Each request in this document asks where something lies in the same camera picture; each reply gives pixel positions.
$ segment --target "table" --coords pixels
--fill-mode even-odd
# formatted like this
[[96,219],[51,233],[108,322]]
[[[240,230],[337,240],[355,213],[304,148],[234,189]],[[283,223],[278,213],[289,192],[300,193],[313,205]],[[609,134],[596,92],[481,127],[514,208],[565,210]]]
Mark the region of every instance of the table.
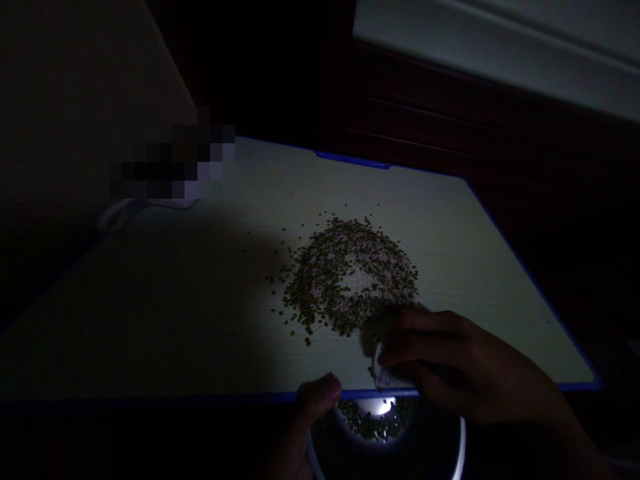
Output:
[[142,210],[4,332],[0,401],[288,400],[328,371],[346,397],[370,395],[359,336],[324,329],[307,347],[298,324],[294,336],[283,324],[284,284],[265,281],[278,276],[281,242],[304,245],[332,213],[368,215],[400,240],[430,309],[470,318],[563,388],[598,388],[464,180],[245,138],[223,175],[188,210]]

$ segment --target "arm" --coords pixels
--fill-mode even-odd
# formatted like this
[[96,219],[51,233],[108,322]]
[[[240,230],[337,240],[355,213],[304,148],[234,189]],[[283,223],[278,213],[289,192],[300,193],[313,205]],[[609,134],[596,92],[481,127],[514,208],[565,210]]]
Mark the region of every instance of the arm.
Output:
[[[448,365],[459,379],[448,383],[421,361]],[[556,384],[522,353],[454,312],[404,310],[378,363],[402,367],[423,396],[474,423],[537,423],[570,478],[615,478]]]

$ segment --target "finger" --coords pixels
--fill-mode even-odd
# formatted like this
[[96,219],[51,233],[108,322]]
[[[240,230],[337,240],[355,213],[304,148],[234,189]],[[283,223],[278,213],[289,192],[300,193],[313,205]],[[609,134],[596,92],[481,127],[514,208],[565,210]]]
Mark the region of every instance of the finger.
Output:
[[340,400],[342,385],[332,373],[300,386],[296,398],[295,423],[305,434],[313,422],[324,416]]
[[378,364],[389,367],[410,360],[426,360],[465,370],[466,356],[462,339],[404,332],[389,339],[378,357]]
[[397,325],[404,330],[420,330],[433,333],[466,333],[469,320],[452,311],[429,312],[405,308],[400,312]]
[[470,412],[472,404],[466,392],[453,388],[416,361],[406,362],[403,367],[414,379],[416,388],[424,398],[458,415],[466,416]]
[[294,478],[301,473],[300,468],[303,471],[306,469],[307,432],[314,421],[340,400],[341,394],[340,380],[331,373],[300,386],[293,416],[270,457],[267,478]]

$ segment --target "wall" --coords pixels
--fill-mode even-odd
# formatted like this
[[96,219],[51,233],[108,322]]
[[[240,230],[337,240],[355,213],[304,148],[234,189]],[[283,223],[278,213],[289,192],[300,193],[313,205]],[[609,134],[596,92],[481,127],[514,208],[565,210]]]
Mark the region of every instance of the wall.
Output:
[[196,113],[142,0],[10,0],[0,18],[6,321],[92,239],[108,162]]

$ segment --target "white cable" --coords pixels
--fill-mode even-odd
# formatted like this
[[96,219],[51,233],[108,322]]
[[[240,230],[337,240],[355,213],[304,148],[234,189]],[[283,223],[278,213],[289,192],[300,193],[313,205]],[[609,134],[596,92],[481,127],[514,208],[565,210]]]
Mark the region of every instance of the white cable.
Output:
[[124,199],[110,206],[98,219],[98,230],[113,232],[122,227],[135,208],[130,208],[131,202],[139,202],[136,199]]

